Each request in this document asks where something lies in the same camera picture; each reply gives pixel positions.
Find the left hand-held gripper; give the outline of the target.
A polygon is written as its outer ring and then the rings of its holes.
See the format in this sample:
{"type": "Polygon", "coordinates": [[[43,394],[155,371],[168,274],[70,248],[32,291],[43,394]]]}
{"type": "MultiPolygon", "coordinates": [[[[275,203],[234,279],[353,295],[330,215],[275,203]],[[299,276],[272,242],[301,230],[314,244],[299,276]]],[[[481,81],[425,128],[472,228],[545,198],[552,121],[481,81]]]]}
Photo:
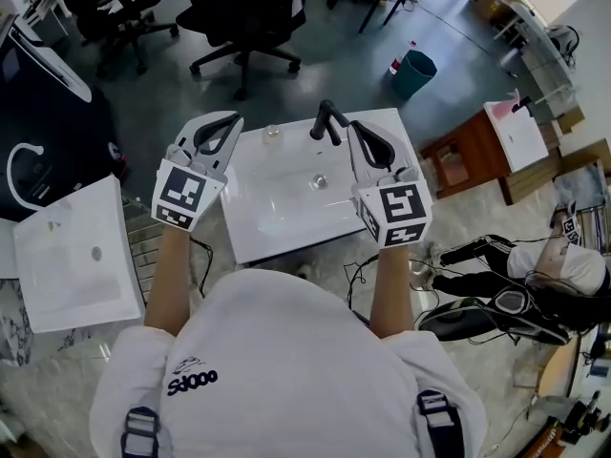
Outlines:
{"type": "Polygon", "coordinates": [[[238,112],[216,111],[182,127],[157,170],[153,219],[185,232],[195,229],[227,184],[223,173],[243,126],[238,112]]]}

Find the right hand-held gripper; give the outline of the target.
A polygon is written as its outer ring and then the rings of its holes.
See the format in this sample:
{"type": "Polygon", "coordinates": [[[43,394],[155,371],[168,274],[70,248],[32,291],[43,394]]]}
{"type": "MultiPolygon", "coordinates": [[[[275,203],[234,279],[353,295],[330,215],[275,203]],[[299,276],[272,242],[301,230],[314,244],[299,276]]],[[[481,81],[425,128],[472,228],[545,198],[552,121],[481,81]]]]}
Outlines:
{"type": "Polygon", "coordinates": [[[432,223],[432,197],[407,143],[364,120],[352,120],[347,134],[355,177],[352,202],[377,246],[421,241],[432,223]]]}

